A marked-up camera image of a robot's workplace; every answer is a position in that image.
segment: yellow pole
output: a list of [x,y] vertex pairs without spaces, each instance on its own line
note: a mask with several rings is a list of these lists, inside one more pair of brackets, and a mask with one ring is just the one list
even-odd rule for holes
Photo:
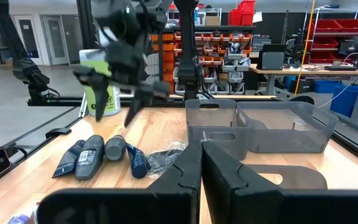
[[313,0],[313,3],[312,3],[312,5],[311,5],[311,11],[310,11],[308,34],[307,34],[307,36],[306,36],[305,49],[303,50],[302,62],[301,62],[300,70],[299,70],[298,81],[296,82],[296,88],[295,88],[294,97],[295,97],[296,94],[298,93],[299,81],[300,81],[301,75],[302,75],[303,62],[305,62],[306,49],[307,49],[308,44],[309,44],[309,35],[310,35],[310,28],[311,28],[311,20],[313,19],[314,5],[315,5],[315,4],[316,4],[316,0]]

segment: blue container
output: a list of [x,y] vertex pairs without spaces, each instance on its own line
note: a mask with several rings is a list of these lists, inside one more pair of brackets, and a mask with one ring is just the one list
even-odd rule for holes
[[314,82],[314,92],[316,93],[334,93],[335,86],[343,86],[341,81],[316,80]]
[[287,90],[289,90],[290,87],[291,87],[291,81],[295,81],[295,80],[296,80],[296,75],[284,77],[284,86],[285,86],[285,88]]
[[[343,89],[345,89],[345,86],[335,86],[333,97],[337,96]],[[339,97],[333,100],[330,109],[344,116],[351,117],[357,96],[358,86],[350,86]]]

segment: door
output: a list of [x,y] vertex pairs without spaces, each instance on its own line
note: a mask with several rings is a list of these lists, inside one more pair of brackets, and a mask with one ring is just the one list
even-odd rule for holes
[[60,16],[43,16],[42,19],[44,20],[45,34],[52,65],[67,64],[68,54]]
[[14,16],[17,32],[24,44],[27,55],[36,65],[43,65],[32,16]]

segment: desk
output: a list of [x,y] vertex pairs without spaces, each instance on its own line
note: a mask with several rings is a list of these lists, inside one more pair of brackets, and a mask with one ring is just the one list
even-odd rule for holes
[[[284,68],[283,70],[259,70],[256,68],[257,64],[251,64],[249,70],[258,74],[268,75],[266,84],[266,95],[274,95],[274,83],[276,76],[299,75],[299,69]],[[314,65],[304,65],[304,68],[314,68]],[[319,77],[336,77],[336,76],[358,76],[356,71],[309,71],[302,69],[302,76],[319,76]],[[352,121],[358,123],[358,97],[354,104],[354,109],[351,117]]]
[[2,57],[1,57],[1,51],[2,51],[2,50],[9,50],[9,47],[2,47],[2,48],[0,48],[0,63],[1,63],[1,64],[4,63],[4,61],[2,60]]
[[[155,179],[135,179],[131,175],[129,159],[104,161],[98,173],[89,181],[79,182],[73,175],[51,179],[66,150],[79,139],[100,134],[107,141],[121,134],[126,141],[142,149],[145,154],[164,149],[173,141],[186,142],[186,113],[184,108],[146,108],[133,125],[125,129],[123,121],[127,108],[96,123],[87,116],[76,123],[71,134],[59,136],[0,179],[0,223],[11,216],[31,209],[46,195],[64,188],[146,188]],[[323,154],[256,154],[248,152],[246,164],[298,165],[322,173],[329,189],[358,189],[358,158],[334,141]],[[276,177],[268,177],[278,182]],[[202,223],[211,223],[204,193],[201,193]]]

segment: workbench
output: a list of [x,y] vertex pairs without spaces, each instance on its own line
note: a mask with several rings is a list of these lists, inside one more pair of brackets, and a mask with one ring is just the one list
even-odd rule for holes
[[[314,65],[304,65],[303,68],[315,68]],[[266,95],[274,95],[274,84],[276,77],[299,75],[300,68],[283,68],[283,70],[260,70],[257,68],[257,64],[251,64],[249,71],[255,72],[262,75],[267,75],[266,83]],[[328,70],[317,70],[311,71],[302,69],[302,76],[317,76],[317,77],[352,77],[358,76],[358,70],[356,71],[328,71]],[[358,97],[354,104],[353,113],[351,120],[358,123]]]
[[[105,141],[121,134],[130,144],[146,155],[164,150],[171,142],[187,142],[186,112],[184,108],[143,109],[129,128],[124,118],[127,108],[114,116],[104,117],[96,123],[86,116],[77,122],[67,136],[59,136],[0,179],[0,223],[33,209],[36,202],[48,194],[65,188],[146,188],[156,179],[135,179],[131,175],[129,159],[111,162],[104,158],[98,173],[89,181],[76,181],[74,175],[57,179],[51,176],[63,154],[79,139],[93,134]],[[358,158],[330,140],[322,154],[256,154],[247,153],[245,164],[276,164],[305,166],[324,175],[329,189],[358,189]],[[263,174],[279,184],[279,175]],[[200,223],[211,223],[204,192],[201,193]]]

